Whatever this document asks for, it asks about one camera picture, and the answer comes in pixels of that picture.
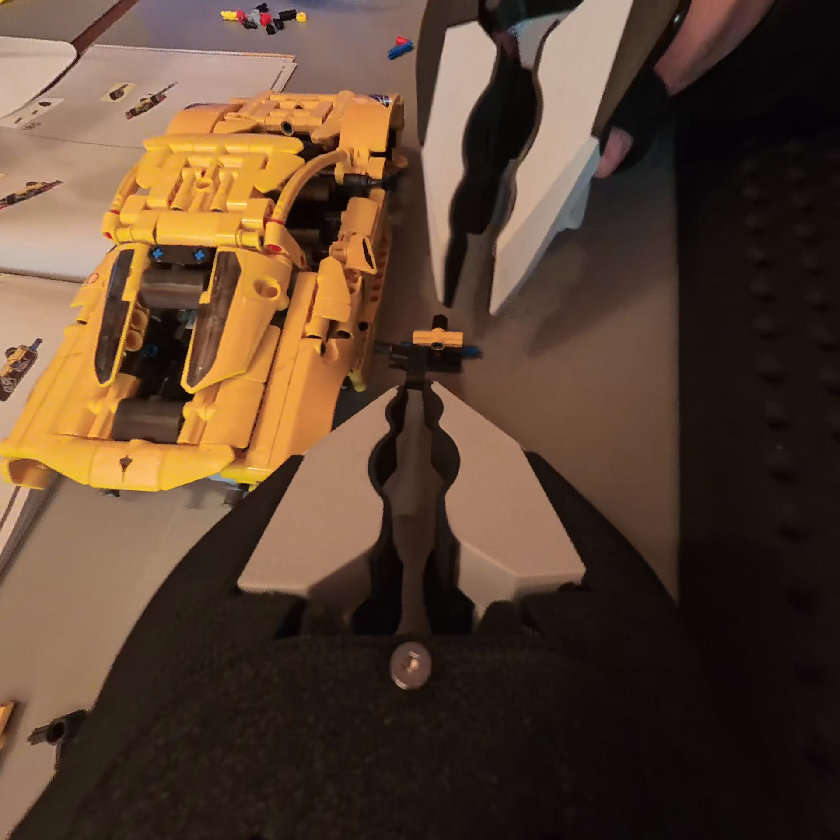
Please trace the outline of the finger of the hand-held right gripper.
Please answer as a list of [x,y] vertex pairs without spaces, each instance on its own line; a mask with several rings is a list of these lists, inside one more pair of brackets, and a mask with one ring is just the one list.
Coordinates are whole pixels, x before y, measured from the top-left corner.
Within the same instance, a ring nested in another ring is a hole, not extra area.
[[508,158],[500,154],[508,57],[487,2],[428,2],[418,37],[418,138],[437,299],[455,304],[468,236],[487,230]]
[[554,239],[581,226],[601,157],[595,117],[633,5],[585,1],[509,26],[534,72],[539,118],[496,241],[492,315],[530,278]]

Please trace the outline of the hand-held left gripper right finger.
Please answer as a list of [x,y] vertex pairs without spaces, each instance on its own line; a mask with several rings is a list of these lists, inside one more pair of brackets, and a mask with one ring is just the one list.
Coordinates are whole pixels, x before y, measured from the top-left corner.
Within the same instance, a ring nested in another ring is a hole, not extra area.
[[581,560],[528,453],[436,382],[423,387],[441,481],[423,598],[434,631],[469,631],[498,602],[578,585]]

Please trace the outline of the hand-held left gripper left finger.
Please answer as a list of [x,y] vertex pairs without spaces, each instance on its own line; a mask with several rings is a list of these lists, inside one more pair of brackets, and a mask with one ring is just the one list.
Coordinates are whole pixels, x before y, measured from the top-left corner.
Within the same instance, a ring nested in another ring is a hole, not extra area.
[[402,430],[403,389],[393,387],[311,447],[238,588],[299,597],[354,631],[395,631],[403,562],[384,488]]

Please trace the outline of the yellow and black brick subassembly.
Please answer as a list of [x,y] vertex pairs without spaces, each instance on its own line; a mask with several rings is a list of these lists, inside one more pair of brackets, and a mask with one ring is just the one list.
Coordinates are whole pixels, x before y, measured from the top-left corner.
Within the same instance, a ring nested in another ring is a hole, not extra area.
[[429,328],[413,331],[409,349],[426,372],[440,374],[460,373],[466,363],[485,357],[463,330],[449,326],[444,314],[435,315]]

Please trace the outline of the person's right hand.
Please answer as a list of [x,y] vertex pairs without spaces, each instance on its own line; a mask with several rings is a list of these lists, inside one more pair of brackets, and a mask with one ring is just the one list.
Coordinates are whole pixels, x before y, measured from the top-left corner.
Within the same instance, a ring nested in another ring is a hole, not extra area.
[[772,5],[772,1],[690,2],[678,32],[640,72],[614,111],[602,136],[595,178],[613,175],[643,156],[670,99],[732,53]]

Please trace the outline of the cluster of small coloured pins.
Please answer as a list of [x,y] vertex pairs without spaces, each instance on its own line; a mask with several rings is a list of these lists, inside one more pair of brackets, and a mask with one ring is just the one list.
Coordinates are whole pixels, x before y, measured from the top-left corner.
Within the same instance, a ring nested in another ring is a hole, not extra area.
[[247,30],[263,30],[268,35],[275,35],[284,30],[292,22],[306,24],[308,15],[302,10],[288,8],[272,10],[267,3],[260,3],[250,9],[242,7],[224,9],[219,12],[220,18],[230,24],[237,24]]

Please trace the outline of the yellow toy brick car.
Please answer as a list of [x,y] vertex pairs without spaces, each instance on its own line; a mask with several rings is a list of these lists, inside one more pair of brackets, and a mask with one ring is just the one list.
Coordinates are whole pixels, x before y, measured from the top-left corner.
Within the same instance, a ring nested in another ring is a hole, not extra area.
[[144,141],[2,479],[248,491],[329,434],[342,389],[368,384],[404,104],[265,91]]

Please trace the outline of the black brick beam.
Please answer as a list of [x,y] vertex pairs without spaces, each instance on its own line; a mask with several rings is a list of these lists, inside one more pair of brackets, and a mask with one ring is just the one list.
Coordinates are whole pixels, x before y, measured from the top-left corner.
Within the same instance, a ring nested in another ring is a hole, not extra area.
[[31,746],[48,744],[54,749],[58,760],[63,748],[78,736],[87,718],[88,709],[86,708],[55,717],[45,725],[31,731],[27,736],[27,744]]

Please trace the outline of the open instruction booklet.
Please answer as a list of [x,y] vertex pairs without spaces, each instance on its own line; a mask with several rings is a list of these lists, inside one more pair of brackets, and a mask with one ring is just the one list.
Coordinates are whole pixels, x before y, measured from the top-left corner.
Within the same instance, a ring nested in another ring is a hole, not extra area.
[[3,274],[84,280],[108,249],[100,228],[124,176],[187,106],[281,91],[281,53],[95,45],[38,99],[2,117]]

